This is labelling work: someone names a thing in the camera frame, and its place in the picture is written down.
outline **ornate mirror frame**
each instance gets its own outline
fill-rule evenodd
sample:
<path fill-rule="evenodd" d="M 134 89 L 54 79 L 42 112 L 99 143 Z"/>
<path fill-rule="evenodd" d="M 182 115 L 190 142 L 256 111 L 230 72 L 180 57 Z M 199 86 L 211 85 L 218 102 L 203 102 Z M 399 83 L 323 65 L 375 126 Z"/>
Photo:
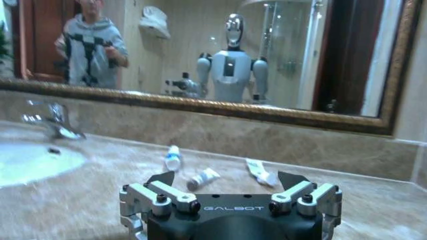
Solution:
<path fill-rule="evenodd" d="M 404 0 L 379 117 L 340 115 L 298 109 L 263 107 L 171 97 L 136 91 L 74 87 L 48 82 L 0 79 L 0 90 L 34 93 L 122 105 L 163 108 L 306 127 L 391 136 L 394 134 L 400 94 L 404 86 L 412 43 L 423 0 Z"/>

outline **marble backsplash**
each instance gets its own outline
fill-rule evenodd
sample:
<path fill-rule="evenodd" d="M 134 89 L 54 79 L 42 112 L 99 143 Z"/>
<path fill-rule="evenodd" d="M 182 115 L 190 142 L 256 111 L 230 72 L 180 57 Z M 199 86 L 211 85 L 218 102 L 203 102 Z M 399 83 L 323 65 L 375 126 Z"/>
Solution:
<path fill-rule="evenodd" d="M 71 125 L 86 133 L 402 181 L 412 177 L 419 146 L 390 138 L 13 91 L 0 91 L 0 120 L 19 122 L 35 112 L 27 100 L 67 105 Z M 418 176 L 427 183 L 427 172 Z"/>
<path fill-rule="evenodd" d="M 424 189 L 427 189 L 427 145 L 420 147 L 420 164 L 415 178 L 415 183 L 420 185 Z"/>

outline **mirror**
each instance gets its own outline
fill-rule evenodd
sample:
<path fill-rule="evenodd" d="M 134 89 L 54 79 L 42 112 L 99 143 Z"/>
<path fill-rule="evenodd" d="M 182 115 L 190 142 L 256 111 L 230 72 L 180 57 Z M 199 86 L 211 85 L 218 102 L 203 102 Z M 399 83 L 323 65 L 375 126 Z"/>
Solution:
<path fill-rule="evenodd" d="M 244 104 L 270 115 L 380 120 L 386 104 L 392 115 L 404 67 L 392 57 L 410 53 L 419 1 L 82 2 L 3 3 L 13 56 L 3 78 Z M 79 14 L 98 9 L 111 21 L 91 25 Z"/>

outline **person's hand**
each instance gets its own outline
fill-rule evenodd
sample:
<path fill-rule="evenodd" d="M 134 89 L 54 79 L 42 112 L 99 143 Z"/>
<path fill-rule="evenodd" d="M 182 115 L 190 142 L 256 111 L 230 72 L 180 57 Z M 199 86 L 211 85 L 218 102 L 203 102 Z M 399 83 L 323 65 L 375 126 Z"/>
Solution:
<path fill-rule="evenodd" d="M 106 46 L 104 49 L 106 49 L 107 57 L 110 59 L 119 59 L 120 58 L 120 56 L 122 56 L 120 52 L 114 46 Z"/>

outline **beige marble countertop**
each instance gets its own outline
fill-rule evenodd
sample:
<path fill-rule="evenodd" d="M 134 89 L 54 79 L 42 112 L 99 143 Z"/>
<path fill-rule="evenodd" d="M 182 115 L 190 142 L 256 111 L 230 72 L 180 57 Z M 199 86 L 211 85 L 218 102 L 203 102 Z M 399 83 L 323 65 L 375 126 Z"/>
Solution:
<path fill-rule="evenodd" d="M 88 135 L 86 141 L 55 144 L 80 151 L 87 163 L 60 176 L 0 189 L 0 240 L 126 240 L 120 225 L 119 190 L 164 172 L 168 148 Z M 40 142 L 40 129 L 0 121 L 0 141 Z M 184 168 L 174 186 L 211 167 L 222 178 L 198 193 L 268 194 L 283 191 L 260 186 L 243 158 L 182 149 Z M 427 192 L 412 183 L 268 163 L 268 171 L 304 175 L 343 191 L 342 224 L 335 240 L 427 240 Z"/>

